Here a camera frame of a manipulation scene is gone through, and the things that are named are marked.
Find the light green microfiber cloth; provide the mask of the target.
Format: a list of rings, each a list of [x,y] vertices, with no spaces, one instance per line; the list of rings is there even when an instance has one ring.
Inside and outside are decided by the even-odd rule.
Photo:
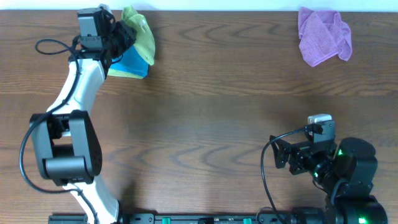
[[[154,65],[155,40],[146,17],[138,13],[132,6],[126,6],[122,11],[121,20],[137,32],[134,43],[137,53],[149,65]]]

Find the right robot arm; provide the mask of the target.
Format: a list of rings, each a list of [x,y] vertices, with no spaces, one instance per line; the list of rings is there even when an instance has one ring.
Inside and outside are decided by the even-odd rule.
[[[377,170],[376,150],[365,140],[344,138],[290,144],[270,137],[275,165],[288,164],[293,175],[308,172],[326,193],[325,208],[295,207],[281,223],[387,223],[383,206],[371,195]]]

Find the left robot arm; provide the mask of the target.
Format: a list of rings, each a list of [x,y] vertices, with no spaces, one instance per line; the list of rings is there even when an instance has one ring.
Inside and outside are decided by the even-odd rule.
[[[101,146],[90,119],[97,91],[112,64],[123,57],[136,41],[136,31],[117,21],[103,6],[78,11],[80,34],[65,51],[69,73],[54,103],[42,114],[33,114],[21,143],[28,139],[43,179],[52,180],[60,190],[45,190],[32,183],[19,167],[24,180],[47,194],[70,193],[84,209],[84,223],[119,223],[119,202],[107,189],[100,174]]]

